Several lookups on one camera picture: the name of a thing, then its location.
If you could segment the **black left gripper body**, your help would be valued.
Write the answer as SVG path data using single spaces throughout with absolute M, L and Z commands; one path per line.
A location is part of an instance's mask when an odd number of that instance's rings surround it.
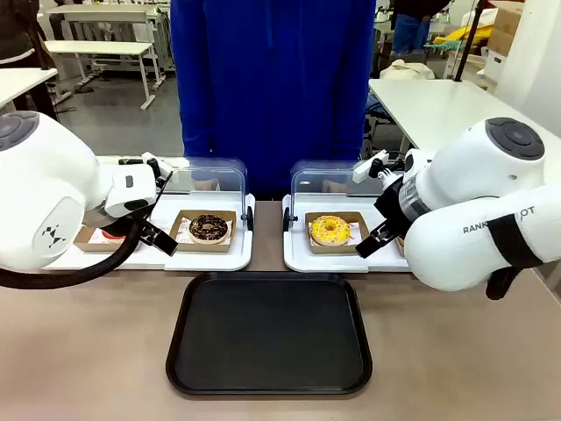
M 137 224 L 141 237 L 146 237 L 152 235 L 152 228 L 148 222 L 151 213 L 152 206 L 147 205 L 123 217 L 112 217 L 100 204 L 96 208 L 85 212 L 85 225 L 89 228 L 99 228 L 115 237 L 126 237 L 133 224 Z

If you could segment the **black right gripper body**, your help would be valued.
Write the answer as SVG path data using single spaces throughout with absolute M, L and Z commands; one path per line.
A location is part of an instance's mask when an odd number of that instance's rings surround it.
M 382 182 L 382 194 L 374 203 L 383 217 L 379 228 L 409 228 L 412 225 L 400 206 L 399 193 L 402 185 L 401 177 L 388 177 Z

